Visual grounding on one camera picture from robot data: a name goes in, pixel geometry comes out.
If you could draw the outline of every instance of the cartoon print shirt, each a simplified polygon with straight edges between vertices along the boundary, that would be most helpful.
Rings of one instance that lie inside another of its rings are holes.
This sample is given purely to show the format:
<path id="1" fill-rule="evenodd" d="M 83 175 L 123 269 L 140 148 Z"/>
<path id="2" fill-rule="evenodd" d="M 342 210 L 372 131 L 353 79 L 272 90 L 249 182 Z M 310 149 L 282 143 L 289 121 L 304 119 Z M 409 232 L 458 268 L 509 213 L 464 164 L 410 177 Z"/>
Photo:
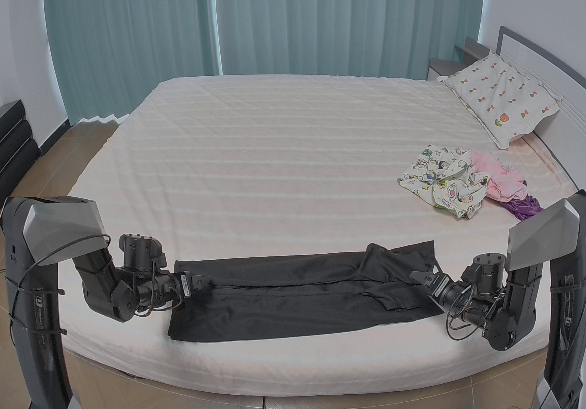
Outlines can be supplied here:
<path id="1" fill-rule="evenodd" d="M 397 181 L 435 208 L 471 219 L 487 195 L 490 174 L 470 165 L 470 150 L 429 145 Z"/>

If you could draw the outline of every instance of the curtain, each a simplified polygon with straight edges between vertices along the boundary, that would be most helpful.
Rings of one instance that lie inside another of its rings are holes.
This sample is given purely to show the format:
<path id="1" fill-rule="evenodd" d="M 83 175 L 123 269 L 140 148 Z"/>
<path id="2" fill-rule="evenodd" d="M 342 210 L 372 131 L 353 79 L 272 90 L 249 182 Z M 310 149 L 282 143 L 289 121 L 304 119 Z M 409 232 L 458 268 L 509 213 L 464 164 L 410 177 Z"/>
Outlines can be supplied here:
<path id="1" fill-rule="evenodd" d="M 44 0 L 72 124 L 131 112 L 161 81 L 217 73 L 210 0 Z"/>
<path id="2" fill-rule="evenodd" d="M 478 37 L 482 0 L 216 0 L 224 74 L 426 78 Z"/>

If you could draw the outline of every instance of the pillow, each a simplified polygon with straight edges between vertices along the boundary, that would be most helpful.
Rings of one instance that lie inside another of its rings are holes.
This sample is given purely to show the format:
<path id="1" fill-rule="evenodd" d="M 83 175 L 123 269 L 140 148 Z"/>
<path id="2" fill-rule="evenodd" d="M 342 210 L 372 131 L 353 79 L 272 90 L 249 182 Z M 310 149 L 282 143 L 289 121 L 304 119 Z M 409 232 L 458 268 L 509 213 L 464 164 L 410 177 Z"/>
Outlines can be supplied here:
<path id="1" fill-rule="evenodd" d="M 499 149 L 529 134 L 545 117 L 560 109 L 534 78 L 521 74 L 492 51 L 484 59 L 438 77 L 484 126 Z"/>

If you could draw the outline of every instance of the bedside table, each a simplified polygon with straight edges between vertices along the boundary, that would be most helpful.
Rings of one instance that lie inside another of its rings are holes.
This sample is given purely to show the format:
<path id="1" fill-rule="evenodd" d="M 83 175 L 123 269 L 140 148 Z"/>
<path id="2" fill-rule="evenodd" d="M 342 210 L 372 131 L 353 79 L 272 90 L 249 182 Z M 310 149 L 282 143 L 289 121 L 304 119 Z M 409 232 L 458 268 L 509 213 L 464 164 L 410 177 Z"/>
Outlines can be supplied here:
<path id="1" fill-rule="evenodd" d="M 430 59 L 427 80 L 435 80 L 439 76 L 455 74 L 472 63 L 485 58 L 489 53 L 489 49 L 486 46 L 482 46 L 472 38 L 466 38 L 464 46 L 456 45 L 455 48 L 462 52 L 462 62 Z"/>

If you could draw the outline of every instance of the black garment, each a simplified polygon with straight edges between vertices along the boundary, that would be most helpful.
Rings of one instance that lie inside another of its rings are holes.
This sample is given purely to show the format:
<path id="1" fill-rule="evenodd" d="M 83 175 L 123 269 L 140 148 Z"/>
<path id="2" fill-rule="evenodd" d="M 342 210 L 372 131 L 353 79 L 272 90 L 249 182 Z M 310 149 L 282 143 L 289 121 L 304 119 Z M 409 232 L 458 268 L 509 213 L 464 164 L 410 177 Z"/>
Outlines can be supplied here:
<path id="1" fill-rule="evenodd" d="M 395 250 L 177 261 L 210 284 L 173 311 L 169 336 L 190 342 L 355 331 L 439 315 L 412 271 L 437 266 L 434 242 Z"/>

